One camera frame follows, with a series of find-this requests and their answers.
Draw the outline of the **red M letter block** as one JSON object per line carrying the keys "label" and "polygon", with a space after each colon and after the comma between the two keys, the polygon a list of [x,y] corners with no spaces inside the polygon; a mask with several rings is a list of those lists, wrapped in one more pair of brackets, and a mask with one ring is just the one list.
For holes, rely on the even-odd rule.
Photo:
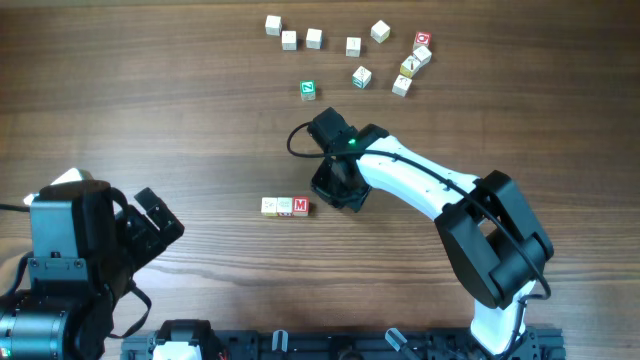
{"label": "red M letter block", "polygon": [[294,216],[308,216],[310,213],[310,200],[306,196],[295,196],[292,198]]}

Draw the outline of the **red U side block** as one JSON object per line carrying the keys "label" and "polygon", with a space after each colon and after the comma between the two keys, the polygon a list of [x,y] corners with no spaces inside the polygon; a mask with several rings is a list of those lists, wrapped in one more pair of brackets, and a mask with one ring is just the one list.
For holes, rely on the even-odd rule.
{"label": "red U side block", "polygon": [[291,217],[293,215],[293,198],[278,197],[276,204],[277,215],[281,217]]}

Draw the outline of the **yellow-edged white block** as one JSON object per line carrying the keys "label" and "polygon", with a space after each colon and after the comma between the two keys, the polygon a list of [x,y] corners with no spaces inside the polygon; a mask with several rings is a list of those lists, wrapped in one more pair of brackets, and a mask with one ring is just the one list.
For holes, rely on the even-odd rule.
{"label": "yellow-edged white block", "polygon": [[263,197],[261,200],[261,213],[264,216],[277,216],[278,215],[278,198]]}

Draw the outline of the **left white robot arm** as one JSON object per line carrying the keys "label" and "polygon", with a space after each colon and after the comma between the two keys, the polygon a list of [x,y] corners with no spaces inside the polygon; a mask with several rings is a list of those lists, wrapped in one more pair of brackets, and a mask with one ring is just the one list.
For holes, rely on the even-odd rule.
{"label": "left white robot arm", "polygon": [[4,359],[98,359],[113,337],[113,312],[129,293],[151,303],[134,274],[184,233],[151,189],[131,205],[101,180],[50,185],[30,206],[32,251],[1,297]]}

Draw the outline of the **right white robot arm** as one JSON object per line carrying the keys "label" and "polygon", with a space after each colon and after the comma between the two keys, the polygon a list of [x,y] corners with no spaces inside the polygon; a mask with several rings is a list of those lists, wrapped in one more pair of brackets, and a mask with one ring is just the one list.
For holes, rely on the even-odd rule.
{"label": "right white robot arm", "polygon": [[387,130],[347,124],[333,108],[302,124],[322,163],[311,189],[334,208],[361,209],[373,189],[432,220],[455,276],[475,300],[471,348],[508,359],[523,348],[529,301],[547,300],[554,248],[517,183],[494,170],[458,173],[407,149]]}

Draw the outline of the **green Z letter block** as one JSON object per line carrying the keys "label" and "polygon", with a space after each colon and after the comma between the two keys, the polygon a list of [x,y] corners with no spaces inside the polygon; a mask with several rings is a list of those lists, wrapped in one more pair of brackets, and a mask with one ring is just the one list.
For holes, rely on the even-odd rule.
{"label": "green Z letter block", "polygon": [[300,96],[303,101],[316,99],[316,83],[314,80],[304,80],[299,84]]}

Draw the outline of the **white block teal side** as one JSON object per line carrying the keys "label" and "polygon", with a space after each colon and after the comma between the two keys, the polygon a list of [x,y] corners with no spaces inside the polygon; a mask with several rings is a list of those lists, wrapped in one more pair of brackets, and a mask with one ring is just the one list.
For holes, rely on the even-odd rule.
{"label": "white block teal side", "polygon": [[359,66],[352,75],[352,84],[359,89],[367,87],[372,79],[372,72],[364,66]]}

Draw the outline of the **white block number 2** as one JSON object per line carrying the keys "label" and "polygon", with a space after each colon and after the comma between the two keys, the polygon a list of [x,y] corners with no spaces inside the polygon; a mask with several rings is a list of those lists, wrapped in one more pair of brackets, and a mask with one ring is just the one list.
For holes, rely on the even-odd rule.
{"label": "white block number 2", "polygon": [[393,83],[392,92],[398,96],[405,97],[408,94],[412,79],[399,74]]}

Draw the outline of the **yellow bordered picture block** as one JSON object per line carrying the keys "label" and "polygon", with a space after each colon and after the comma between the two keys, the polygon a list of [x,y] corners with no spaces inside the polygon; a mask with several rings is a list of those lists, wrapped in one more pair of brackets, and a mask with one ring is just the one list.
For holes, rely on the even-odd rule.
{"label": "yellow bordered picture block", "polygon": [[412,78],[421,68],[421,62],[415,56],[408,56],[400,65],[400,74]]}

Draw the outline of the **white block bird-like picture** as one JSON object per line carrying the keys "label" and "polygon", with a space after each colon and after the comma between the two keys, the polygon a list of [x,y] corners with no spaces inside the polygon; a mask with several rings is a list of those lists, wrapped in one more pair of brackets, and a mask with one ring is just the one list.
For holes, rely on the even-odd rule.
{"label": "white block bird-like picture", "polygon": [[357,58],[361,54],[361,38],[360,37],[347,37],[346,38],[346,50],[347,57]]}

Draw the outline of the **white block red Y side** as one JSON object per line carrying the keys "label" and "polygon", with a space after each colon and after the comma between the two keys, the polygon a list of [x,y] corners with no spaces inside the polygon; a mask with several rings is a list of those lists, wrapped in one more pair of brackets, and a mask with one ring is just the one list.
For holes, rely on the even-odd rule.
{"label": "white block red Y side", "polygon": [[320,50],[322,47],[323,34],[321,29],[309,28],[306,35],[306,47]]}

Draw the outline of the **white block turtle picture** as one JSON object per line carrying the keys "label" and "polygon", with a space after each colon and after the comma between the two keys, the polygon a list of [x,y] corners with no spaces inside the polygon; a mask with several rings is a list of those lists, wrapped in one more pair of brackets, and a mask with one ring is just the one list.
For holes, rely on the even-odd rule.
{"label": "white block turtle picture", "polygon": [[281,32],[281,45],[283,51],[297,50],[297,32],[295,30],[284,30]]}

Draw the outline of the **white block beside yellow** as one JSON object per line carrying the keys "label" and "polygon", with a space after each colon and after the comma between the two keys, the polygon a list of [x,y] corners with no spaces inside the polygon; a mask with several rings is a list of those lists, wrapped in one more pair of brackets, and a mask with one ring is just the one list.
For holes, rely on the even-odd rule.
{"label": "white block beside yellow", "polygon": [[412,55],[419,62],[419,67],[423,67],[427,63],[430,62],[432,57],[432,52],[425,45],[422,45],[413,50]]}

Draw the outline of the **plain white wooden block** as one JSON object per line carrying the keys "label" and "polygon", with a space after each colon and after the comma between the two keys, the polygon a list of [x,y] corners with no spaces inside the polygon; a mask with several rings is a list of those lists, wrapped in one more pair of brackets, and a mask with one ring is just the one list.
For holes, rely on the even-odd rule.
{"label": "plain white wooden block", "polygon": [[370,35],[377,43],[382,43],[389,37],[390,32],[390,26],[379,20],[371,27]]}

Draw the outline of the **red Q letter block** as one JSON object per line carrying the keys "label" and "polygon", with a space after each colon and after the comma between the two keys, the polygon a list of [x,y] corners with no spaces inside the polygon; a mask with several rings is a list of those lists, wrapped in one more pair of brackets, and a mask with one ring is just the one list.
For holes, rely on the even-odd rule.
{"label": "red Q letter block", "polygon": [[413,49],[416,50],[422,46],[429,47],[432,40],[432,34],[429,32],[417,32],[413,42]]}

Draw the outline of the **white block green side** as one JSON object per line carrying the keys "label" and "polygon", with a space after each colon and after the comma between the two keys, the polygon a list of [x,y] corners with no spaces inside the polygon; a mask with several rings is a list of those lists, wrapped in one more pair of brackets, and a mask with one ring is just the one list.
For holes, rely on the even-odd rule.
{"label": "white block green side", "polygon": [[280,36],[282,32],[282,18],[277,15],[268,15],[265,20],[265,32],[269,36]]}

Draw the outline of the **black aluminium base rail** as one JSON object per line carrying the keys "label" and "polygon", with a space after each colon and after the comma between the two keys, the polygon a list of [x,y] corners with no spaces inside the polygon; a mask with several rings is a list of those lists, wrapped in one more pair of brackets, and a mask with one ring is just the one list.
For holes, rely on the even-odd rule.
{"label": "black aluminium base rail", "polygon": [[406,332],[301,333],[215,331],[206,320],[169,320],[157,331],[131,336],[122,359],[492,359],[466,328]]}

